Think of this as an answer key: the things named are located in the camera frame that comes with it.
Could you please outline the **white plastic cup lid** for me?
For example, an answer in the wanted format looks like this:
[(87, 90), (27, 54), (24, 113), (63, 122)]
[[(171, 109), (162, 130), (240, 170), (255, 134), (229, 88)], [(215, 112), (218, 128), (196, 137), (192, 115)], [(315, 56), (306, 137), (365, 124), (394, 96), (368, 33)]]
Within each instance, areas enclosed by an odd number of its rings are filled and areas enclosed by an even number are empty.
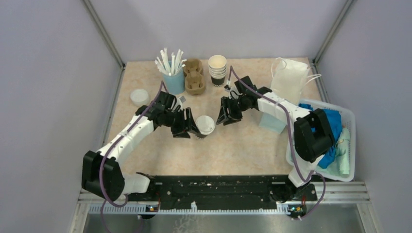
[(199, 116), (195, 123), (201, 135), (209, 135), (215, 129), (215, 121), (207, 115)]

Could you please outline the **black paper coffee cup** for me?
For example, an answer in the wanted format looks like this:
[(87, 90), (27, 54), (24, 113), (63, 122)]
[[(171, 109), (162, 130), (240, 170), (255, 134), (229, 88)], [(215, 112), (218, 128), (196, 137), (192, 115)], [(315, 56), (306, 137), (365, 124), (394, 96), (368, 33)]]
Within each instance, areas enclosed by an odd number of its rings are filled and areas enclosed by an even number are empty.
[(199, 139), (204, 139), (206, 138), (208, 135), (210, 135), (212, 133), (212, 131), (202, 131), (199, 129), (194, 130), (194, 134), (196, 135), (197, 138)]

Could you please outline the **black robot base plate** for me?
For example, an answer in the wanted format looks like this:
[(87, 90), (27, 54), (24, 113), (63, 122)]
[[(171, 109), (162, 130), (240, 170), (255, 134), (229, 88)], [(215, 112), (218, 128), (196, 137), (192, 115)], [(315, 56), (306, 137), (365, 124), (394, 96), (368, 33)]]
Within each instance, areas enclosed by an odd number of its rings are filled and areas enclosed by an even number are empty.
[(129, 201), (154, 201), (161, 210), (270, 210), (287, 201), (316, 201), (313, 184), (296, 188), (287, 175), (154, 176), (148, 191)]

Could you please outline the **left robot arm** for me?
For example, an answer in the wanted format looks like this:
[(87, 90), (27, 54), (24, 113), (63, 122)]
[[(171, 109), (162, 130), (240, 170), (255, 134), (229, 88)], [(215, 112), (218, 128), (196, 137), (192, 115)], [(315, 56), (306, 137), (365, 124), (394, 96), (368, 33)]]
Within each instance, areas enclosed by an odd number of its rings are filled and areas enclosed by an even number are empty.
[(83, 157), (82, 189), (101, 198), (116, 201), (121, 195), (138, 194), (143, 200), (154, 198), (156, 188), (143, 173), (124, 175), (121, 164), (158, 127), (169, 127), (174, 138), (200, 136), (191, 109), (183, 108), (175, 95), (159, 91), (149, 105), (138, 108), (127, 126), (97, 152)]

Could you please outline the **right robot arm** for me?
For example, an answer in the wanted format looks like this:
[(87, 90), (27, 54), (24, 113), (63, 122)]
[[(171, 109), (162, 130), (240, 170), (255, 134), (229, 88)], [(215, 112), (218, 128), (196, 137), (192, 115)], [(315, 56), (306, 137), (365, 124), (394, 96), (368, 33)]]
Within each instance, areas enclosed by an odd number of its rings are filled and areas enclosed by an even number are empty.
[(242, 120), (242, 113), (256, 109), (282, 119), (287, 124), (289, 146), (294, 163), (285, 186), (291, 200), (304, 195), (304, 186), (311, 179), (324, 155), (335, 145), (331, 125), (322, 109), (306, 109), (280, 98), (267, 87), (257, 88), (249, 76), (235, 82), (236, 97), (222, 97), (217, 124), (229, 125)]

